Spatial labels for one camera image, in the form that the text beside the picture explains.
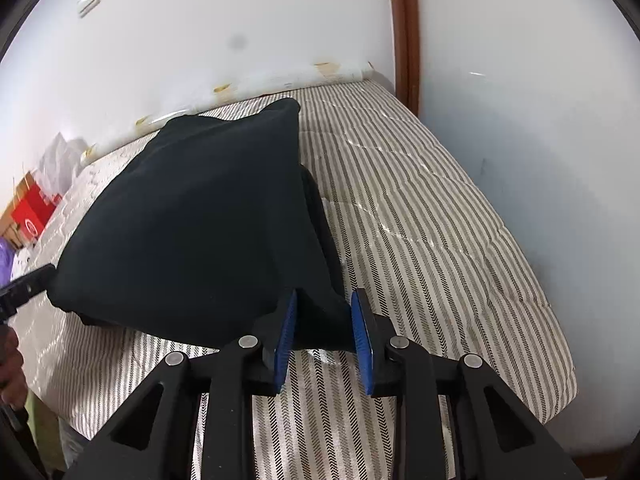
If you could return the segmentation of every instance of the bed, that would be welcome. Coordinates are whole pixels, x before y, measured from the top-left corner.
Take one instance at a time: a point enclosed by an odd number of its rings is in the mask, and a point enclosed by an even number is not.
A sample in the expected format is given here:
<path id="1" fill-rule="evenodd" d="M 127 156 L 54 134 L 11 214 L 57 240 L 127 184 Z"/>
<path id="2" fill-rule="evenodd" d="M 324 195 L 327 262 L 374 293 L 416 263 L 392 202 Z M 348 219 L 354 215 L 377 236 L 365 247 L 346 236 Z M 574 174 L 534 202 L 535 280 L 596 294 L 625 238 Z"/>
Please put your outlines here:
<path id="1" fill-rule="evenodd" d="M 318 183 L 348 292 L 364 288 L 374 311 L 434 354 L 481 355 L 543 423 L 557 415 L 577 393 L 567 343 L 517 243 L 452 156 L 371 80 L 262 96 L 205 115 L 232 120 L 283 96 L 302 106 L 301 160 Z M 93 200 L 152 135 L 81 173 L 26 270 L 57 262 Z M 185 242 L 206 235 L 185 230 Z M 44 295 L 13 325 L 30 387 L 88 438 L 165 354 L 215 351 L 84 326 Z M 205 409 L 202 403 L 194 478 Z M 445 436 L 447 424 L 445 416 Z M 345 352 L 297 351 L 282 394 L 254 397 L 261 479 L 388 478 L 393 431 L 394 403 L 365 396 L 355 358 Z"/>

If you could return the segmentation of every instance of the white plastic bag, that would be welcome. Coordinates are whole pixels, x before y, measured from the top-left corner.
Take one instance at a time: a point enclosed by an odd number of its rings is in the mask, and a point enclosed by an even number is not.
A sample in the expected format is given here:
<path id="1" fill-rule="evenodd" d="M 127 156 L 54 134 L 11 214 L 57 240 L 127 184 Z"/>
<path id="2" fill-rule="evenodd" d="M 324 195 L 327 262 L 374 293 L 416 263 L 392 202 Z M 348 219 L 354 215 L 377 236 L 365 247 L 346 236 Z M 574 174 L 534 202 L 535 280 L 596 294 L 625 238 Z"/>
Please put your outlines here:
<path id="1" fill-rule="evenodd" d="M 82 141 L 66 142 L 62 134 L 57 134 L 47 146 L 32 174 L 36 184 L 52 202 L 57 203 L 64 196 L 82 171 L 80 158 L 85 147 Z"/>

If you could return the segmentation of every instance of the human hand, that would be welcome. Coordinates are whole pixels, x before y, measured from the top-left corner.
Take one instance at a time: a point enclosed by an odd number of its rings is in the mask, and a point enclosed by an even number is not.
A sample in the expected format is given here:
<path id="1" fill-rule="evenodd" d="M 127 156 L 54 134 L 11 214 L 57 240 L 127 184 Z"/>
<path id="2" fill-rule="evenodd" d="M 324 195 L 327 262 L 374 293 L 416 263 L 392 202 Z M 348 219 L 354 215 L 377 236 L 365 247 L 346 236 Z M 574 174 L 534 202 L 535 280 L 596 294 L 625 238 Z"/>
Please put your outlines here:
<path id="1" fill-rule="evenodd" d="M 24 358 L 18 350 L 18 336 L 9 328 L 4 341 L 4 362 L 0 364 L 0 397 L 14 410 L 20 410 L 27 401 L 27 379 L 22 365 Z"/>

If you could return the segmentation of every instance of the folded black garment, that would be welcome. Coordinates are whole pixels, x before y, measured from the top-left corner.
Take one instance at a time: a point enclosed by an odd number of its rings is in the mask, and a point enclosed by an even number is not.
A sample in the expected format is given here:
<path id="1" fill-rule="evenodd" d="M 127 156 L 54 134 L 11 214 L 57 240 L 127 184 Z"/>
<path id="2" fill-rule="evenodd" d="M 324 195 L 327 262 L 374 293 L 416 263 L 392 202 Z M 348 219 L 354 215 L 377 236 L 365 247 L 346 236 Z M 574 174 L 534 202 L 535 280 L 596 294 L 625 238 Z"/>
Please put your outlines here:
<path id="1" fill-rule="evenodd" d="M 297 348 L 352 349 L 342 273 L 318 187 L 281 99 L 160 130 L 100 194 L 47 290 L 66 311 L 220 348 L 298 291 Z"/>

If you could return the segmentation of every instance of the white wall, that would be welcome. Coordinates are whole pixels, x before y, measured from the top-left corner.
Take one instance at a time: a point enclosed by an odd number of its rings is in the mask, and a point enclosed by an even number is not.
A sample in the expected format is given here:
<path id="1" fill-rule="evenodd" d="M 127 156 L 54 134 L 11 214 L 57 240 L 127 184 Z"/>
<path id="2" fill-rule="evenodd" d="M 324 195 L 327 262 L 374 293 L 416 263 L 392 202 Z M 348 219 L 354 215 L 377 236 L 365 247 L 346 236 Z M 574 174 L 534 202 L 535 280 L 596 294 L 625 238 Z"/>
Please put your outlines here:
<path id="1" fill-rule="evenodd" d="M 41 0 L 0 62 L 0 203 L 58 132 L 88 143 L 215 86 L 315 62 L 394 79 L 390 0 Z"/>
<path id="2" fill-rule="evenodd" d="M 611 0 L 420 0 L 420 116 L 518 240 L 580 393 L 568 449 L 640 430 L 640 42 Z"/>

